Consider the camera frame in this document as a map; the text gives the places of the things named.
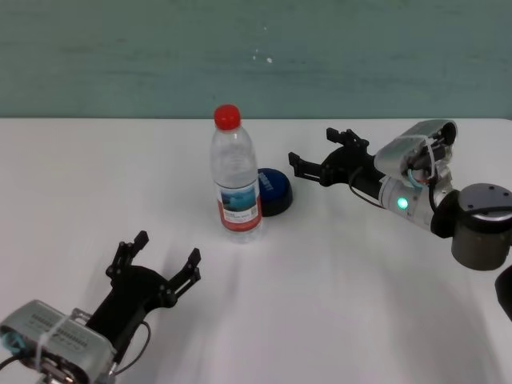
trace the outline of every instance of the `black cylindrical joint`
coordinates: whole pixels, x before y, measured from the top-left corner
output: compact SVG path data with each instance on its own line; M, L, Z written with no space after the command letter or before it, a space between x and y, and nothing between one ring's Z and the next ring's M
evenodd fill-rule
M493 184L473 184L458 196L459 214L451 252L473 270L495 270L509 253L512 239L511 192Z

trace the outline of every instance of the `clear plastic bottle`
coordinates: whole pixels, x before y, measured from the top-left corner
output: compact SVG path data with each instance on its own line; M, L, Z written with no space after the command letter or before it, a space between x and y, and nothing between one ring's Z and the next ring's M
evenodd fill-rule
M214 120L217 129L211 142L210 167L221 222L234 241L248 242L259 235L262 223L253 143L236 106L220 106Z

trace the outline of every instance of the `blue lid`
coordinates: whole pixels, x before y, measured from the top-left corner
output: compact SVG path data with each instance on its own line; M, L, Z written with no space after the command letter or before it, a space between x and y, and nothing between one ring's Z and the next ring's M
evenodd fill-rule
M274 216L287 210L294 197L290 180L284 173L272 168L260 168L258 180L263 216Z

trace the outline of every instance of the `white table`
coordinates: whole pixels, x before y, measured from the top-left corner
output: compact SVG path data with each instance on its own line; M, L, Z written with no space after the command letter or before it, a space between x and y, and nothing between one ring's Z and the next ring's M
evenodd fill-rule
M235 245L218 224L211 121L1 120L0 318L33 298L93 311L118 242L147 230L136 263L171 276L196 246L203 279L148 316L154 338L120 383L512 382L512 323L494 293L502 269L468 270L450 240L288 166L289 151L320 162L334 150L328 126L352 128L374 153L413 123L245 121L259 165L289 175L294 203L265 221L262 240ZM511 189L512 122L457 123L454 185ZM36 378L19 364L0 373Z

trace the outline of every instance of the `bottle label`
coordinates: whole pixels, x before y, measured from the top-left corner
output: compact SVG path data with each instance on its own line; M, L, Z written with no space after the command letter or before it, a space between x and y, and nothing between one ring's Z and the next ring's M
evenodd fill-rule
M259 181L242 188L217 185L218 210L228 230L252 230L262 220Z

